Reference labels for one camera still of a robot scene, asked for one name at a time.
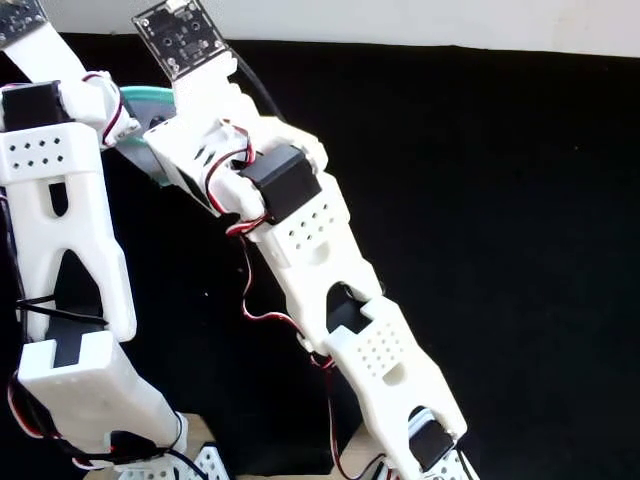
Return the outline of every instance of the white wall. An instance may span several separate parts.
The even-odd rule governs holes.
[[[62,31],[130,33],[156,0],[41,0]],[[231,39],[640,57],[640,0],[204,0]]]

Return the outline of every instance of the black background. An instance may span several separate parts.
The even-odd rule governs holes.
[[[69,38],[121,85],[167,83],[137,38]],[[463,447],[481,477],[636,477],[640,61],[234,45],[290,123],[324,142],[364,255],[468,419]],[[22,78],[5,58],[0,72]],[[105,173],[136,368],[175,408],[206,416],[234,472],[326,469],[322,379],[286,326],[242,321],[237,247],[117,154]],[[253,308],[278,307],[260,277]],[[7,378],[19,334],[1,278]],[[0,421],[3,465],[72,478],[4,405]]]

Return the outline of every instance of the red wire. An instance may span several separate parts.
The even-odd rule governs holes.
[[[251,259],[249,258],[249,251],[247,249],[247,241],[243,236],[239,236],[238,239],[242,244],[242,250],[247,265],[247,283],[244,287],[244,291],[242,292],[242,314],[247,320],[251,320],[253,322],[259,322],[263,320],[280,320],[288,323],[293,328],[295,328],[296,331],[300,332],[300,328],[298,327],[296,322],[290,316],[285,315],[284,313],[269,312],[265,313],[264,315],[253,315],[249,312],[249,310],[247,309],[247,295],[249,294],[249,291],[251,290],[251,287],[253,285],[253,269],[251,267]]]
[[[364,469],[360,472],[360,474],[358,474],[355,477],[352,477],[349,474],[347,474],[347,472],[343,468],[342,462],[340,461],[340,451],[338,448],[338,438],[336,435],[336,421],[335,421],[335,416],[333,414],[333,402],[331,401],[331,393],[333,391],[331,373],[332,373],[331,368],[325,369],[325,382],[327,386],[327,406],[329,410],[329,440],[330,440],[329,443],[331,447],[331,457],[333,458],[333,463],[335,464],[336,468],[340,472],[340,475],[342,475],[345,478],[345,480],[361,480],[362,477],[365,476],[365,474],[369,471],[369,469],[373,465],[375,465],[376,463],[378,463],[384,458],[384,453],[379,453],[378,455],[373,457],[373,459],[364,467]]]
[[[20,413],[20,411],[15,405],[15,402],[13,400],[13,397],[15,396],[13,383],[17,381],[18,381],[17,374],[14,373],[11,380],[9,380],[9,382],[7,383],[7,403],[9,404],[9,410],[11,410],[11,413],[14,419],[16,420],[20,428],[24,431],[24,433],[26,433],[31,438],[36,438],[36,439],[45,438],[45,435],[42,432],[40,432],[37,428],[34,428],[33,426],[29,425],[29,423],[24,419],[24,416]],[[53,434],[48,438],[59,439],[60,435]]]
[[[91,80],[92,78],[102,78],[104,80],[108,80],[107,78],[105,78],[104,76],[98,73],[89,73],[88,75],[84,76],[82,81],[86,82],[88,80]],[[106,128],[104,129],[104,133],[102,134],[102,144],[107,147],[111,146],[107,144],[107,137],[109,136],[111,131],[114,129],[114,127],[118,123],[118,120],[120,119],[120,115],[122,115],[122,110],[124,109],[124,98],[122,96],[122,91],[120,89],[118,89],[118,98],[119,98],[118,108],[116,109],[116,112],[114,113],[113,117],[111,117],[111,120],[107,124]]]
[[[226,155],[223,155],[222,157],[220,157],[220,159],[218,159],[218,161],[216,163],[213,164],[213,166],[209,169],[209,171],[207,172],[207,176],[204,179],[204,188],[206,190],[206,194],[207,197],[209,198],[209,202],[211,202],[211,205],[213,206],[213,208],[215,208],[218,212],[225,214],[225,213],[229,213],[227,212],[227,210],[220,204],[220,202],[218,202],[218,200],[216,199],[216,197],[213,195],[213,193],[211,193],[210,189],[209,189],[209,182],[211,182],[211,177],[213,176],[213,174],[216,172],[216,170],[224,163],[226,162],[229,158],[233,157],[234,155],[237,155],[239,153],[242,152],[246,152],[247,149],[243,148],[241,150],[235,150],[233,152],[227,153]]]

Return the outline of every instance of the white wire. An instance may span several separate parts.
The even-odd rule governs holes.
[[[72,458],[71,462],[80,470],[87,470],[87,471],[92,471],[92,470],[102,470],[105,467],[96,467],[95,465],[83,465],[82,463],[80,463],[76,458]]]

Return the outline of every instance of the black wire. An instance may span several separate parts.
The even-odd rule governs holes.
[[[24,283],[22,282],[22,275],[20,275],[20,266],[18,265],[18,256],[16,254],[16,246],[13,240],[13,226],[11,224],[11,213],[9,212],[9,201],[5,195],[4,189],[0,188],[0,206],[2,208],[2,217],[5,226],[7,255],[11,262],[11,269],[13,270],[13,276],[18,287],[18,298],[24,298]],[[20,310],[20,323],[22,324],[22,342],[29,343],[29,333],[27,330],[27,323],[29,316],[26,310]]]
[[[38,307],[35,303],[51,301],[53,297],[43,297],[35,300],[19,300],[16,303],[16,308],[20,311],[29,311],[34,313],[41,313],[43,315],[50,315],[58,318],[64,318],[65,320],[71,320],[76,323],[84,323],[87,325],[99,325],[104,327],[107,322],[104,318],[96,317],[95,315],[85,315],[81,313],[68,312],[66,310],[54,310],[51,308]]]
[[[204,473],[202,470],[200,470],[195,463],[193,463],[188,457],[186,457],[185,455],[181,454],[180,452],[174,450],[173,448],[170,448],[169,450],[167,450],[167,455],[172,455],[172,456],[176,457],[178,460],[182,461],[182,463],[184,463],[191,470],[193,470],[193,472],[196,475],[198,475],[200,478],[202,478],[202,480],[209,480],[209,476],[206,473]]]
[[[467,461],[465,460],[464,455],[462,455],[461,451],[458,451],[458,457],[460,458],[460,465],[462,465],[462,470],[464,470],[465,475],[469,478],[469,480],[472,480],[473,477],[471,476],[471,472],[469,472]]]
[[[242,58],[238,54],[238,52],[236,52],[232,47],[228,47],[228,49],[231,52],[231,54],[234,57],[236,57],[236,60],[238,60],[238,67],[240,68],[242,73],[244,73],[244,75],[247,77],[247,80],[249,80],[251,84],[254,86],[258,94],[260,94],[260,96],[262,97],[262,100],[264,101],[266,106],[269,108],[271,113],[275,117],[278,117],[280,121],[284,122],[285,119],[284,119],[284,115],[282,114],[282,111],[278,108],[278,105],[276,104],[275,100],[269,93],[269,90],[267,90],[267,87],[265,87],[264,83],[262,83],[262,80],[260,80],[260,77],[258,77],[256,72],[253,71],[251,66],[245,61],[244,58]]]

